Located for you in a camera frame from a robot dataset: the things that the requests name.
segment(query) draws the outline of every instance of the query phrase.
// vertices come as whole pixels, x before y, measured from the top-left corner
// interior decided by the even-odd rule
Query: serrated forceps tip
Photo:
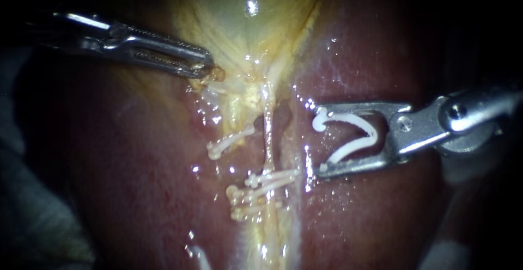
[[[204,48],[138,29],[97,15],[52,13],[57,30],[68,32],[47,46],[162,70],[177,76],[203,78],[214,67]]]

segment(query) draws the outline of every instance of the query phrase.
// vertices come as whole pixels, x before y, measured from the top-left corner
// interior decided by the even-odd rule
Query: surgical forceps
[[[23,22],[21,37],[66,54],[107,58],[188,78],[203,78],[214,67],[204,48],[97,15],[46,12],[30,17]]]
[[[427,148],[435,148],[442,157],[473,157],[495,137],[514,138],[514,130],[504,133],[517,127],[512,121],[522,103],[523,91],[518,87],[498,85],[439,96],[416,112],[408,103],[385,101],[318,105],[314,110],[316,115],[320,112],[328,116],[380,114],[385,117],[389,131],[377,155],[338,163],[327,161],[313,168],[313,172],[319,178],[332,178],[379,170],[406,163]]]

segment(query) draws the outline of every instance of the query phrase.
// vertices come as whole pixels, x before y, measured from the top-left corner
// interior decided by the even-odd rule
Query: forceps jaw
[[[48,34],[37,44],[67,54],[107,58],[195,79],[204,78],[215,67],[204,48],[97,15],[49,13],[30,27],[34,32],[42,27]]]
[[[330,114],[381,113],[388,122],[389,132],[379,154],[336,164],[327,162],[313,171],[320,178],[330,178],[379,170],[406,163],[415,153],[427,148],[435,148],[441,156],[461,154],[473,157],[492,137],[503,133],[497,120],[512,117],[521,105],[523,92],[513,86],[439,96],[416,112],[411,112],[408,104],[388,102],[319,105],[316,114],[325,109]]]

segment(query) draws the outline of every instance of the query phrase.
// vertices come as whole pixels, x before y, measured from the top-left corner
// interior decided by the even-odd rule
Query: metal surgical instrument
[[[203,78],[214,67],[204,48],[97,15],[35,14],[23,26],[25,39],[67,54],[107,58],[188,78]]]
[[[473,155],[491,139],[506,133],[502,119],[512,119],[522,103],[523,91],[514,85],[499,85],[439,96],[416,112],[408,103],[384,101],[318,105],[316,115],[380,114],[389,131],[377,155],[338,163],[327,161],[313,172],[317,177],[331,178],[383,169],[406,163],[427,148],[436,148],[442,156]]]

